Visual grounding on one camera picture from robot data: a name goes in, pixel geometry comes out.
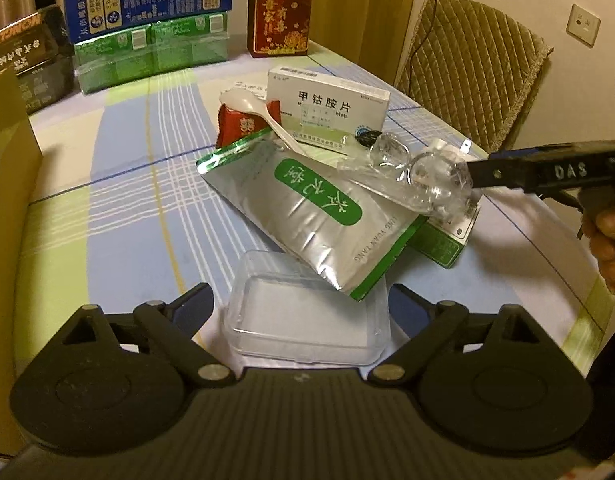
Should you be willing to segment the person's right hand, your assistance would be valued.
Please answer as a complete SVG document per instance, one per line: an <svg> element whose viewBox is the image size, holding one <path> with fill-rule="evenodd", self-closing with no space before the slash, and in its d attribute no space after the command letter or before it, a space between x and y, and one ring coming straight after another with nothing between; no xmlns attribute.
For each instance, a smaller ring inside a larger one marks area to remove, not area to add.
<svg viewBox="0 0 615 480"><path fill-rule="evenodd" d="M598 262L600 276L615 294L615 206L597 214L595 220L583 214L582 230Z"/></svg>

